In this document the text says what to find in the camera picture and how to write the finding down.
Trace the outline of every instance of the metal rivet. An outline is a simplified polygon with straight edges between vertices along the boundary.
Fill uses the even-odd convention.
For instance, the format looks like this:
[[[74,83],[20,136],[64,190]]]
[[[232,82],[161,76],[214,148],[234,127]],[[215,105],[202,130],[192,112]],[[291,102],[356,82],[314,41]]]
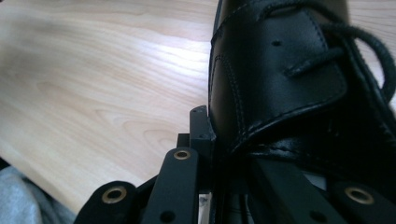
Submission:
[[[102,201],[104,203],[118,203],[126,196],[126,188],[123,186],[116,186],[106,190],[102,195]]]
[[[191,154],[187,150],[179,150],[179,151],[175,152],[175,154],[174,154],[174,157],[177,160],[181,160],[181,161],[188,159],[190,156],[191,156]]]
[[[345,189],[346,195],[353,201],[361,204],[373,204],[373,196],[364,189],[349,187]]]

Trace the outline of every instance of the gray cloth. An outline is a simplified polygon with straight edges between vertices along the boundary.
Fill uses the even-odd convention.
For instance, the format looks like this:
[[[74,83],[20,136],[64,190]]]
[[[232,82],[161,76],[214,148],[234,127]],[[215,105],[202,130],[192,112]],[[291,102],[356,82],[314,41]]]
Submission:
[[[0,223],[69,224],[75,218],[14,167],[0,171]]]

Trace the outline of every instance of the black mechanical device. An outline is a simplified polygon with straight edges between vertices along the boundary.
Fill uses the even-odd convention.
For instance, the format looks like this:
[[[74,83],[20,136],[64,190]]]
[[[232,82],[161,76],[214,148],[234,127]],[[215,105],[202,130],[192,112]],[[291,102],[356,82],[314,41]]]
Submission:
[[[204,223],[396,223],[396,69],[345,1],[220,0],[208,89],[159,174],[102,186],[77,224],[197,223],[206,199]]]

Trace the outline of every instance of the wooden floor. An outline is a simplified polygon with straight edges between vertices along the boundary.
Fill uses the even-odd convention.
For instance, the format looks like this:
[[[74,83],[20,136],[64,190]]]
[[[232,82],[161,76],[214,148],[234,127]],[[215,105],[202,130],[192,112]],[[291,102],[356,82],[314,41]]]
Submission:
[[[0,3],[0,156],[77,212],[156,175],[206,104],[214,0]],[[396,55],[396,1],[349,1]],[[378,77],[375,57],[363,50]]]

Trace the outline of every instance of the shoe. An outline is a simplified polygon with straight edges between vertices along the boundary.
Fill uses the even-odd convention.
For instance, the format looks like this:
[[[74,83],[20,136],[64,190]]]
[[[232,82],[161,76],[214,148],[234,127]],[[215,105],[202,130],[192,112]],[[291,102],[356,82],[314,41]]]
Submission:
[[[379,59],[382,87],[355,39]],[[346,1],[220,1],[208,86],[214,164],[288,161],[396,203],[395,71],[387,48],[348,24]]]

